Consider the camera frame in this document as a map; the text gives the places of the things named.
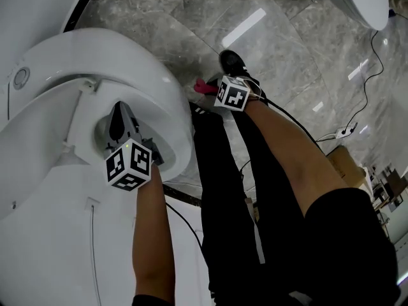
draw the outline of pink object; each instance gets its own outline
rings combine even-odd
[[[208,85],[201,78],[197,78],[196,85],[194,85],[194,90],[201,94],[218,93],[218,87]]]

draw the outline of fiducial marker cube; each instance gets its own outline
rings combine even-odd
[[[243,111],[250,92],[243,79],[223,76],[214,106]]]
[[[151,180],[152,151],[129,139],[105,160],[109,186],[132,191]]]

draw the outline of black pants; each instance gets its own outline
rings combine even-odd
[[[239,170],[231,154],[222,117],[214,113],[194,119],[194,142],[203,186],[201,217],[203,250],[210,290],[218,304],[234,297],[299,290],[304,218],[289,180],[270,152],[258,127],[244,112],[233,112],[247,146],[256,184],[258,229],[266,264],[260,265],[254,223],[245,204]]]

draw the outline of leg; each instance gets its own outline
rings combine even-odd
[[[226,50],[220,54],[220,63],[225,73],[234,77],[249,77],[259,85],[248,74],[238,54]],[[246,113],[233,112],[233,116],[251,159],[259,208],[258,228],[266,264],[270,273],[274,273],[276,282],[273,285],[279,285],[290,293],[299,289],[294,279],[300,272],[297,261],[303,237],[302,211],[285,171],[271,153],[258,127]]]
[[[254,223],[222,117],[214,113],[195,115],[193,111],[193,124],[203,186],[203,250],[210,290],[217,304],[231,303],[232,298],[245,298],[237,291],[247,291],[248,280],[253,280],[259,266]]]

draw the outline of button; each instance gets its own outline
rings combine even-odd
[[[27,71],[24,69],[20,69],[17,73],[17,75],[15,75],[14,77],[14,84],[15,85],[21,85],[24,81],[24,79],[27,76]]]
[[[21,89],[30,77],[30,70],[27,67],[21,68],[14,77],[14,88]]]

